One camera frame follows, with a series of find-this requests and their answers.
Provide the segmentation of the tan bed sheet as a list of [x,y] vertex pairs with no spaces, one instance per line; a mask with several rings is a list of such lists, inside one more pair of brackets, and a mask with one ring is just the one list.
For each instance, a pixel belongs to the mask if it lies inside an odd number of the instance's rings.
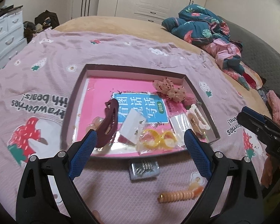
[[[60,32],[92,31],[109,34],[128,34],[138,38],[157,41],[159,43],[173,43],[177,47],[197,55],[203,52],[203,50],[200,48],[191,45],[167,32],[159,24],[136,19],[106,16],[80,17],[61,24],[60,26],[56,27],[55,30]],[[213,57],[209,57],[209,59],[217,71],[219,71],[220,74],[223,75],[226,80],[228,80],[229,83],[232,84],[232,86],[244,97],[248,107],[271,118],[271,114],[266,104],[256,90],[246,90],[243,86],[241,86],[240,83],[223,73],[215,63]]]

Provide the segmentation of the grey padded headboard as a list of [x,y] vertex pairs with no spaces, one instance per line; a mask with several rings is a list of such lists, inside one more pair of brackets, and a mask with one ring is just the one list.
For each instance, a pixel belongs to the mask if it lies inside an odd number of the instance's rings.
[[261,38],[243,27],[220,17],[227,24],[230,40],[241,46],[241,62],[260,77],[248,76],[246,82],[256,90],[267,93],[273,90],[280,99],[280,54]]

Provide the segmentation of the white earring card packet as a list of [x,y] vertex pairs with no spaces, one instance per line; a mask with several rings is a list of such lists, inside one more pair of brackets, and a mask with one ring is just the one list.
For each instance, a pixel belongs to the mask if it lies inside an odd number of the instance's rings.
[[130,143],[136,145],[146,125],[147,119],[138,111],[131,109],[121,125],[119,133]]

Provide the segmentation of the clear plastic jewelry packet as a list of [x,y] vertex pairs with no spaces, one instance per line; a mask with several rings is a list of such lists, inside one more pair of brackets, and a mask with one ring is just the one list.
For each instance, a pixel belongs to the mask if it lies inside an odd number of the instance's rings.
[[192,129],[185,113],[174,115],[169,119],[173,131],[178,137],[183,138],[187,130]]

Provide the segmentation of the white drawer cabinet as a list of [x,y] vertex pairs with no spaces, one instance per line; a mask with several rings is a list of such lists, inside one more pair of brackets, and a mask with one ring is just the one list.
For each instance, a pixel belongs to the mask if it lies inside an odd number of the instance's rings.
[[0,69],[26,45],[22,6],[9,7],[8,12],[0,17]]

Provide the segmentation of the pink fluffy pompom clip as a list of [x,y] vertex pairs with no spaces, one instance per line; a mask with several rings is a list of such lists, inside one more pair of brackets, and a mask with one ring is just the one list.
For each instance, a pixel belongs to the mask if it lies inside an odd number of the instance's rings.
[[182,100],[183,106],[188,110],[194,104],[196,106],[201,106],[202,103],[197,100],[194,94],[186,94],[185,98]]

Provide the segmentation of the clear box of hairpins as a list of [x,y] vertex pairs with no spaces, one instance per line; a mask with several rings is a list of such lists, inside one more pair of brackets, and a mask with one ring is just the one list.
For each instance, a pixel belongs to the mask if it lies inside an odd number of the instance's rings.
[[132,181],[156,178],[160,175],[160,167],[157,161],[140,160],[129,162],[129,175]]

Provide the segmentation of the yellow bangles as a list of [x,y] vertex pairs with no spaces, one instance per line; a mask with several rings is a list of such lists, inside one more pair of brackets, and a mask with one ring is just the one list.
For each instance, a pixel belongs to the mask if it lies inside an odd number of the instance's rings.
[[152,128],[143,130],[136,144],[136,150],[140,155],[168,152],[179,147],[178,139],[172,130],[155,130]]

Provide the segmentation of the cream hair claw clip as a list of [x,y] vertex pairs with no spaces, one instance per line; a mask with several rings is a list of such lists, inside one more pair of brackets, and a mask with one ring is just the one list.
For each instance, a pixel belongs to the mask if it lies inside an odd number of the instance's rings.
[[208,122],[205,120],[200,110],[195,104],[192,104],[186,112],[186,116],[190,121],[192,129],[194,132],[203,134],[205,131],[210,130],[211,127]]

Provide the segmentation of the pearl bow hair clip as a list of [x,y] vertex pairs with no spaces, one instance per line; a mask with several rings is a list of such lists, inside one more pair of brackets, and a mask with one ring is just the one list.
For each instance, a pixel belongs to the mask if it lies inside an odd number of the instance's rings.
[[102,124],[104,118],[97,116],[96,118],[93,119],[90,125],[86,127],[86,132],[89,130],[97,130],[98,127]]

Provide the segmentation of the teal floral quilt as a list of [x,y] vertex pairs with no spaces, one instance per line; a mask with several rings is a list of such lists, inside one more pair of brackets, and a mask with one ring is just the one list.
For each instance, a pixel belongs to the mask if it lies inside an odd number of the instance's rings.
[[178,13],[178,17],[164,19],[161,25],[174,36],[195,46],[205,46],[216,39],[230,42],[226,22],[197,4],[188,5]]

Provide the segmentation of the dark shallow cardboard box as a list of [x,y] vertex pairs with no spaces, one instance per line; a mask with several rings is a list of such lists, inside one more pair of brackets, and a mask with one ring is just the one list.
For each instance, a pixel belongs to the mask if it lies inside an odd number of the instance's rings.
[[61,132],[68,148],[96,129],[93,157],[156,157],[186,149],[191,129],[199,140],[220,138],[192,79],[139,67],[87,64],[70,96]]

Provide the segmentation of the pink floral clothing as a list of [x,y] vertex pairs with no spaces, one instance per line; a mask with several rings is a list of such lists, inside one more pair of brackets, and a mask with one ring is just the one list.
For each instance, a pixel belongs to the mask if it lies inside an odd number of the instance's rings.
[[222,72],[248,91],[250,88],[259,90],[264,85],[264,80],[241,61],[241,52],[234,43],[227,43],[217,38],[201,48],[215,59],[215,63]]

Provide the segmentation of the maroon oval hair clip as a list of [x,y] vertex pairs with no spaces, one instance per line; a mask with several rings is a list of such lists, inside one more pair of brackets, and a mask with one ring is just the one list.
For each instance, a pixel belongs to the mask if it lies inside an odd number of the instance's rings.
[[96,148],[102,148],[109,144],[118,128],[118,101],[116,99],[111,99],[105,103],[105,106],[106,117],[95,130],[97,133]]

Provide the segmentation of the black bag on floor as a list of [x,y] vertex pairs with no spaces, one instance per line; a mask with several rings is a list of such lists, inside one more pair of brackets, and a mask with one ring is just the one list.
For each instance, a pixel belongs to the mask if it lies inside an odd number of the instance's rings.
[[25,21],[24,26],[24,38],[27,43],[30,43],[32,39],[40,32],[51,28],[54,29],[60,25],[59,19],[56,13],[50,12],[48,10],[44,11],[38,15],[34,22]]

